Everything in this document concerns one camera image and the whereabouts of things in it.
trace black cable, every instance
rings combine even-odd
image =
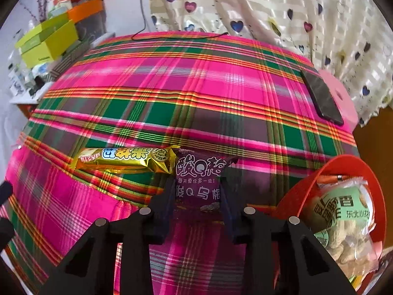
[[[142,17],[143,17],[143,29],[141,29],[140,31],[138,31],[137,33],[135,33],[134,35],[131,36],[131,40],[132,41],[149,41],[149,40],[156,40],[156,39],[168,39],[168,40],[207,40],[207,39],[214,39],[214,38],[218,38],[220,36],[223,35],[227,35],[229,34],[228,32],[225,33],[221,33],[221,34],[217,34],[217,35],[213,35],[213,36],[203,36],[200,38],[175,38],[175,37],[171,37],[171,36],[157,36],[156,38],[142,38],[142,39],[135,39],[135,36],[137,36],[139,33],[143,32],[146,29],[147,26],[147,20],[146,20],[146,16],[145,16],[145,11],[143,10],[143,5],[142,5],[142,0],[139,0],[139,4],[140,4],[140,8],[141,8],[141,13],[142,13]]]

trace cardboard box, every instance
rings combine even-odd
[[[63,26],[68,22],[68,13],[60,14],[58,16],[53,17],[52,19],[46,20],[39,25],[37,25],[33,30],[27,32],[23,37],[15,44],[15,48],[18,49],[22,47],[26,42],[29,42],[30,39],[34,38],[37,34],[42,33],[47,29],[53,28],[53,32],[58,28]]]
[[[46,30],[38,33],[37,35],[32,37],[30,40],[28,40],[24,45],[22,45],[20,47],[20,50],[22,51],[22,53],[29,51],[30,49],[39,45],[41,42],[45,41],[50,35],[52,35],[57,29],[62,27],[67,22],[68,22],[68,19],[66,19],[64,22],[59,22],[58,25],[54,25],[54,26],[47,28]]]
[[[72,43],[78,40],[73,21],[68,21],[45,41],[22,54],[28,68],[56,60]]]
[[[90,0],[80,5],[74,6],[71,10],[68,10],[68,18],[74,23],[86,19],[87,17],[101,12],[104,10],[102,0]]]

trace gold snack wrapper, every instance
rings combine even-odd
[[[176,154],[172,145],[155,147],[84,148],[73,159],[73,169],[99,169],[110,173],[167,173],[173,174]]]

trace orange box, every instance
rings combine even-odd
[[[71,10],[68,10],[68,18],[74,23],[82,21],[87,17],[101,12],[104,9],[102,0],[90,0],[80,5],[74,6]]]

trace pink heart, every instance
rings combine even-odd
[[[188,2],[184,4],[185,9],[187,10],[188,13],[194,12],[195,9],[197,8],[197,4],[195,2]]]
[[[307,33],[309,33],[312,30],[312,24],[308,22],[304,22],[304,29],[306,30]]]

